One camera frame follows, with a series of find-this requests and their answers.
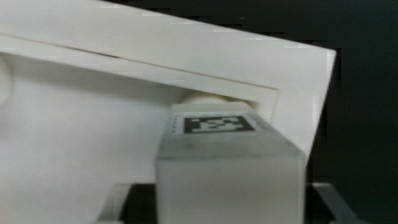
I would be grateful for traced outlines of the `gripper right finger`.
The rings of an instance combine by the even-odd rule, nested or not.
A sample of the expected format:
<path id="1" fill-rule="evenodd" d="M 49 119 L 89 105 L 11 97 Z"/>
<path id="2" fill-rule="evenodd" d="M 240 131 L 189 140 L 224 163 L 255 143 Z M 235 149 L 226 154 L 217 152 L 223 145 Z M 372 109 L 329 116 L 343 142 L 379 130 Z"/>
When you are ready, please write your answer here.
<path id="1" fill-rule="evenodd" d="M 370 224 L 327 182 L 313 182 L 308 186 L 304 224 Z"/>

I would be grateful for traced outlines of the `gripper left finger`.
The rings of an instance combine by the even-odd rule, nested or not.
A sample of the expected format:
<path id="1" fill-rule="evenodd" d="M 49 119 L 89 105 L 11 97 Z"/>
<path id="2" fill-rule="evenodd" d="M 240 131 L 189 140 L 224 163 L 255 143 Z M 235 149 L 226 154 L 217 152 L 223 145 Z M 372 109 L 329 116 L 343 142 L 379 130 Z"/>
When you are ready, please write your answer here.
<path id="1" fill-rule="evenodd" d="M 95 224 L 159 224 L 153 183 L 112 187 Z"/>

